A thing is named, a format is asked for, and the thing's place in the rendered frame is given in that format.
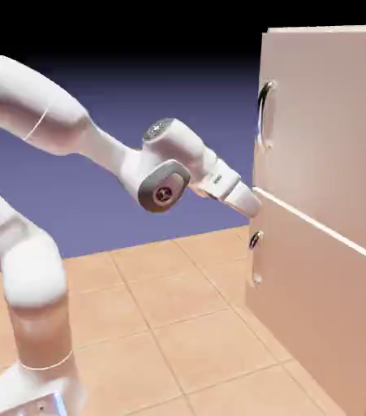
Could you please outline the light wood cabinet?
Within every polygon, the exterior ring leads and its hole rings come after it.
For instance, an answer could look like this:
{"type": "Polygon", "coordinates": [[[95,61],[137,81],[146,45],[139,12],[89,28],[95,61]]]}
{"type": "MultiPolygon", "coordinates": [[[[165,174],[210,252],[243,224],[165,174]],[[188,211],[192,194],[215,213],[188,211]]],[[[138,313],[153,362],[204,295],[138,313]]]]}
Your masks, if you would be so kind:
{"type": "Polygon", "coordinates": [[[366,416],[366,25],[262,37],[246,302],[366,416]]]}

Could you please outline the short light wood door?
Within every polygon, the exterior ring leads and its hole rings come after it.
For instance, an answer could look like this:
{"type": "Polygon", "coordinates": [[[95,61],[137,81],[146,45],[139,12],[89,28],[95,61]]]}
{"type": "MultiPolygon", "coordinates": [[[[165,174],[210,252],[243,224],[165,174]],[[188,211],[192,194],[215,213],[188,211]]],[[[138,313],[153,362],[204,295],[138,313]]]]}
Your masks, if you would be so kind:
{"type": "Polygon", "coordinates": [[[258,191],[262,282],[247,304],[346,416],[366,416],[366,249],[258,191]]]}

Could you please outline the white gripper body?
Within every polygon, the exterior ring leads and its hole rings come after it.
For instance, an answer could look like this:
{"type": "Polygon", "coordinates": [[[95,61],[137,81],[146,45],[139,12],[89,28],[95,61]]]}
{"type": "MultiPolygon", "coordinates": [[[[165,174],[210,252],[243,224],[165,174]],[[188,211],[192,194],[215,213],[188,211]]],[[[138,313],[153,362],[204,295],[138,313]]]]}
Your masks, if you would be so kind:
{"type": "Polygon", "coordinates": [[[243,181],[239,181],[222,202],[247,218],[256,217],[261,208],[260,200],[243,181]]]}

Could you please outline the tall light wood door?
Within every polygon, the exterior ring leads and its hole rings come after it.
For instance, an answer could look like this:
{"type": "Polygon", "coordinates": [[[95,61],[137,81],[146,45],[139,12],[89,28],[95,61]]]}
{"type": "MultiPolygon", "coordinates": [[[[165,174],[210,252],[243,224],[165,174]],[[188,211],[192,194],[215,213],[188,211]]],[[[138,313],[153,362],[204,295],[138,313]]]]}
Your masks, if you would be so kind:
{"type": "Polygon", "coordinates": [[[269,30],[268,80],[256,185],[366,249],[366,27],[269,30]]]}

